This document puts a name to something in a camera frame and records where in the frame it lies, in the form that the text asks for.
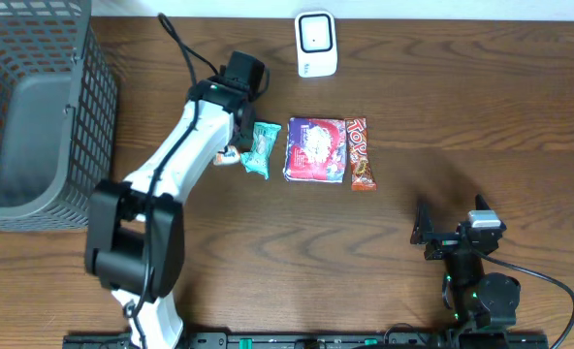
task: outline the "gray plastic basket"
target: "gray plastic basket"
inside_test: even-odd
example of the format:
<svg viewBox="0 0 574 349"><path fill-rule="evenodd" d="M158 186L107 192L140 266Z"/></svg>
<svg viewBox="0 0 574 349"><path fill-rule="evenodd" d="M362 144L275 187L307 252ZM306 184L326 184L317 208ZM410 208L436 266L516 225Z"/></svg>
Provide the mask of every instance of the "gray plastic basket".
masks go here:
<svg viewBox="0 0 574 349"><path fill-rule="evenodd" d="M117 88L86 0L0 0L0 230L83 227Z"/></svg>

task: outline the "white wall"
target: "white wall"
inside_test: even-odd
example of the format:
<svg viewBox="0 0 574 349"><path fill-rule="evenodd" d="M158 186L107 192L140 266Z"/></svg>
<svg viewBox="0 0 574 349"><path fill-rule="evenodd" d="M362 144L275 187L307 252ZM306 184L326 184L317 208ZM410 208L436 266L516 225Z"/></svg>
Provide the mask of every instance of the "white wall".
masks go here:
<svg viewBox="0 0 574 349"><path fill-rule="evenodd" d="M293 18L324 9L338 18L574 20L574 0L93 0L95 16Z"/></svg>

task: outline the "wood grain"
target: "wood grain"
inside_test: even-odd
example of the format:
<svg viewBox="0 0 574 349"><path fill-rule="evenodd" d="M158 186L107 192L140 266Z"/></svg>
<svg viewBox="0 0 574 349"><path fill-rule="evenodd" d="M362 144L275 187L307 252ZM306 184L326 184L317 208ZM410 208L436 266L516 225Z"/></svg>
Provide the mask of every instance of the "wood grain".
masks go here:
<svg viewBox="0 0 574 349"><path fill-rule="evenodd" d="M174 19L214 64L234 49L271 69L260 117L366 116L375 193L209 167L185 207L186 263L175 286L188 322L232 331L437 328L442 263L408 244L417 196L451 229L481 192L509 230L495 256L574 289L574 23L337 22L339 68L301 79L291 20ZM189 87L176 45L152 18L94 18L121 80L113 177L136 169L177 123ZM197 63L200 76L209 70ZM120 309L85 274L85 234L0 233L0 348L60 347L69 332L118 332ZM553 342L569 298L517 277L518 328ZM574 348L574 330L565 342Z"/></svg>

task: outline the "robotic arm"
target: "robotic arm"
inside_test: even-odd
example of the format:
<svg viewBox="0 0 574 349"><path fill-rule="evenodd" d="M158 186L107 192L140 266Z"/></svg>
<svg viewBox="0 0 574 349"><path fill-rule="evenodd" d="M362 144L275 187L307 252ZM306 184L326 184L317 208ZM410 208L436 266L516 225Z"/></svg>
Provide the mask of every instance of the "robotic arm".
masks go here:
<svg viewBox="0 0 574 349"><path fill-rule="evenodd" d="M141 346L142 329L150 348L175 348L183 331L172 290L184 260L183 204L216 152L235 143L252 144L263 63L234 52L221 73L200 81L188 91L183 116L158 150L123 182L101 181L89 202L85 267L123 305L136 304L144 287L143 257L151 249L149 300L136 319L130 319L132 342ZM146 193L154 170L181 135L188 130L198 106L195 129L169 159L155 187L152 203L151 245L144 237L121 227L121 220L144 221Z"/></svg>

